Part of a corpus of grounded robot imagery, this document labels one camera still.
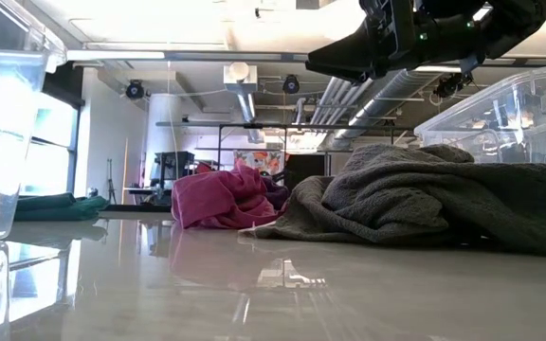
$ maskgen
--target plastic container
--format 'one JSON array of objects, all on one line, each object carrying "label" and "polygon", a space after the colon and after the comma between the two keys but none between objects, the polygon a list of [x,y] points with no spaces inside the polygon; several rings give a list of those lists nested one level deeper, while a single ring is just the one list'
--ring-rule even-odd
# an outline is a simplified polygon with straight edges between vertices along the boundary
[{"label": "plastic container", "polygon": [[414,132],[425,146],[452,145],[478,163],[546,163],[546,67],[500,81]]},{"label": "plastic container", "polygon": [[0,0],[0,239],[11,228],[46,69],[64,45],[16,2]]}]

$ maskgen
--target white wall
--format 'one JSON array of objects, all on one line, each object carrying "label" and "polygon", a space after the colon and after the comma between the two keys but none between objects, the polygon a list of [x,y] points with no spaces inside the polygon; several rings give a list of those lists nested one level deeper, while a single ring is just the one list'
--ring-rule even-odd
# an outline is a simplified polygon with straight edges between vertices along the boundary
[{"label": "white wall", "polygon": [[87,188],[97,188],[102,197],[108,198],[106,160],[111,158],[113,186],[120,204],[126,139],[127,186],[139,181],[147,113],[100,81],[98,71],[93,68],[83,72],[82,96],[85,107],[80,120],[75,195],[85,195]]}]

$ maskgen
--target window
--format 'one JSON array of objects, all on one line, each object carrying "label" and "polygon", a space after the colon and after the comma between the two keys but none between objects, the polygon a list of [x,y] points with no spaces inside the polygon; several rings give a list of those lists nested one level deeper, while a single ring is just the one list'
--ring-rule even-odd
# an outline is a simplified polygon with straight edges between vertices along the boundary
[{"label": "window", "polygon": [[39,103],[20,193],[73,191],[79,111],[45,94],[39,95]]}]

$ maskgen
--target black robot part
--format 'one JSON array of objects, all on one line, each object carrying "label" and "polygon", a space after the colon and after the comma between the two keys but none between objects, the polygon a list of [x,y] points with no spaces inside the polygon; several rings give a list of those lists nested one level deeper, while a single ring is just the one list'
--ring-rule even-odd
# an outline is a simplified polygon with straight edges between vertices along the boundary
[{"label": "black robot part", "polygon": [[467,74],[535,33],[546,0],[360,0],[366,18],[352,35],[308,55],[306,68],[351,82],[390,70],[460,61]]}]

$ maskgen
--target light fixture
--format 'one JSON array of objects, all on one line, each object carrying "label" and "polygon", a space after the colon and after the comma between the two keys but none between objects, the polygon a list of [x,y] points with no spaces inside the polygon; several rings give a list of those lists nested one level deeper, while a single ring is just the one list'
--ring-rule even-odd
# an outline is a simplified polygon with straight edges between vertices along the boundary
[{"label": "light fixture", "polygon": [[414,69],[418,72],[439,72],[439,73],[462,73],[460,67],[458,66],[435,66],[435,65],[426,65],[418,66]]},{"label": "light fixture", "polygon": [[483,8],[478,10],[478,12],[473,15],[473,20],[480,21],[490,10],[491,8]]},{"label": "light fixture", "polygon": [[162,60],[166,55],[161,51],[68,50],[66,58],[69,61]]}]

